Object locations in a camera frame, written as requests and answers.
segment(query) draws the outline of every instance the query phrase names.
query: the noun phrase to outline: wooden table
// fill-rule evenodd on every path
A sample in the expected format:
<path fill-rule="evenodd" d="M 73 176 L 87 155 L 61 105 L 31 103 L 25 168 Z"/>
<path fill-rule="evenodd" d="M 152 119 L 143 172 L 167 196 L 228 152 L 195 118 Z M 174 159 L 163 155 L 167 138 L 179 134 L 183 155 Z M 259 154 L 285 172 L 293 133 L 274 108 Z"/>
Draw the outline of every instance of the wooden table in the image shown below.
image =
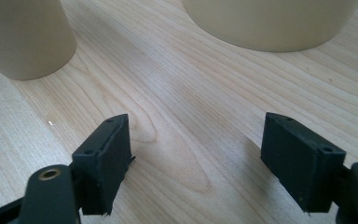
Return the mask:
<path fill-rule="evenodd" d="M 305 214 L 259 159 L 267 111 L 358 161 L 358 11 L 316 49 L 267 53 L 201 30 L 181 0 L 62 0 L 74 58 L 32 81 L 0 75 L 0 206 L 28 177 L 128 113 L 132 153 L 111 217 L 83 223 L 332 223 Z"/>

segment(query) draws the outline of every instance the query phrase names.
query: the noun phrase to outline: wood grain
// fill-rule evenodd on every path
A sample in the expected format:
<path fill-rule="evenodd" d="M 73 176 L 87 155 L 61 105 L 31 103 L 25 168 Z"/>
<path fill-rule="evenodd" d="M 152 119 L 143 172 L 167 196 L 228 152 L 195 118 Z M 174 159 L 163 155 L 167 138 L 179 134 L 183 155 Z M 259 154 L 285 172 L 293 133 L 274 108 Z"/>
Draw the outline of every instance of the wood grain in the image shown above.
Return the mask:
<path fill-rule="evenodd" d="M 304 214 L 259 159 L 264 116 L 302 122 L 358 161 L 358 11 L 316 49 L 266 53 L 208 35 L 180 0 L 62 0 L 77 50 L 32 81 L 0 75 L 0 206 L 128 113 L 131 164 L 111 217 L 83 223 L 333 223 Z"/>

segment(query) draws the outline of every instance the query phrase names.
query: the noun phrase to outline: screw hole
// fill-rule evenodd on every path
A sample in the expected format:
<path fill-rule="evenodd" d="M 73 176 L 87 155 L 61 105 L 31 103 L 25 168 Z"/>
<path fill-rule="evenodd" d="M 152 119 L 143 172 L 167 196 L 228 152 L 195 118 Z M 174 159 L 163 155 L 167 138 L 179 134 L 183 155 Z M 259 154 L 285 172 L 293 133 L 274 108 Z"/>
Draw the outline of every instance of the screw hole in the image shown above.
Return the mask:
<path fill-rule="evenodd" d="M 84 152 L 84 154 L 86 154 L 86 155 L 90 155 L 90 154 L 92 154 L 92 153 L 94 153 L 94 150 L 92 150 L 92 149 L 86 150 L 86 151 Z"/>
<path fill-rule="evenodd" d="M 334 149 L 332 149 L 331 147 L 323 147 L 322 150 L 325 151 L 325 152 L 332 152 L 332 151 L 334 151 Z"/>
<path fill-rule="evenodd" d="M 60 174 L 61 174 L 61 171 L 59 169 L 50 169 L 50 170 L 46 170 L 45 172 L 40 174 L 39 179 L 40 180 L 50 180 L 50 179 L 57 177 Z"/>

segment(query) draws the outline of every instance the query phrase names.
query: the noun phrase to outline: black clamp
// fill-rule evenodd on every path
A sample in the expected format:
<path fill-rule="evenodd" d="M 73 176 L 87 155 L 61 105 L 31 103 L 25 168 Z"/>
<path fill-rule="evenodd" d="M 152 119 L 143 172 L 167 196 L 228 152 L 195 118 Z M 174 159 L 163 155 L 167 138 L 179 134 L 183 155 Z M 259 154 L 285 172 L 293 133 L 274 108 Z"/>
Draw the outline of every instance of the black clamp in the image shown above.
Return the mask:
<path fill-rule="evenodd" d="M 358 162 L 294 119 L 267 113 L 261 160 L 305 212 L 326 213 L 338 205 L 337 223 L 358 223 Z"/>
<path fill-rule="evenodd" d="M 105 120 L 72 154 L 69 165 L 35 172 L 22 199 L 0 208 L 0 223 L 80 223 L 83 215 L 112 212 L 121 181 L 135 159 L 127 115 Z"/>

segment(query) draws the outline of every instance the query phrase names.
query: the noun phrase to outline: cylindrical base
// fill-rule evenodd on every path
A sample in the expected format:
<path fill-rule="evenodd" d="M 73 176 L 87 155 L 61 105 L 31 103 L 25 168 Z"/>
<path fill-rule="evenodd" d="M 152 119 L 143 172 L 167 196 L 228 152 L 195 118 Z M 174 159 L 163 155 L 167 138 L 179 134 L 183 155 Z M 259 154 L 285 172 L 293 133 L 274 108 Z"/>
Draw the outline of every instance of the cylindrical base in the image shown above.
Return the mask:
<path fill-rule="evenodd" d="M 184 0 L 191 19 L 228 43 L 262 51 L 296 51 L 334 37 L 358 0 Z"/>
<path fill-rule="evenodd" d="M 17 80 L 43 77 L 75 50 L 60 0 L 0 0 L 0 73 Z"/>

